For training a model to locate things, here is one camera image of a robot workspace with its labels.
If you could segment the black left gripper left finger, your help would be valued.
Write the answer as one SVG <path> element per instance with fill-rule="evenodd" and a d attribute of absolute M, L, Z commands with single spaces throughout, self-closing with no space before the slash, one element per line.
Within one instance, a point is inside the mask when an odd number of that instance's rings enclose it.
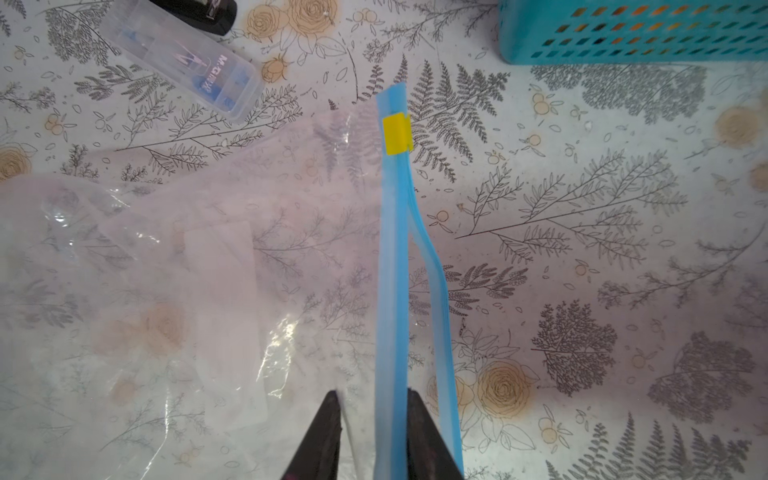
<path fill-rule="evenodd" d="M 337 480 L 342 415 L 338 394 L 329 391 L 281 480 Z"/>

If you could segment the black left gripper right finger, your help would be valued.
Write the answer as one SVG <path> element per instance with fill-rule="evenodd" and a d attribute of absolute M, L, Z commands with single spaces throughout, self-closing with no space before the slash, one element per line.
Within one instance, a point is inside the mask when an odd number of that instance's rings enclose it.
<path fill-rule="evenodd" d="M 458 466 L 421 396 L 408 389 L 407 473 L 409 480 L 461 480 Z"/>

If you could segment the clear zip top bag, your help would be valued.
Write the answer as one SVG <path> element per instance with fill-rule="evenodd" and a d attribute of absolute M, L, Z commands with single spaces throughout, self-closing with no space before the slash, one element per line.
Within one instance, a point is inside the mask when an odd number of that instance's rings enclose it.
<path fill-rule="evenodd" d="M 166 185 L 1 185 L 1 475 L 281 479 L 325 395 L 338 479 L 463 475 L 446 279 L 396 84 Z"/>

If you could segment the teal plastic basket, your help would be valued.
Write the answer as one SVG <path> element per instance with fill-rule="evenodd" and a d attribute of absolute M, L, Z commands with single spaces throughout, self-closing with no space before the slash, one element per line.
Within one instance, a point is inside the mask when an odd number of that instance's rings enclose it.
<path fill-rule="evenodd" d="M 499 4 L 513 65 L 764 61 L 764 0 L 554 0 Z"/>

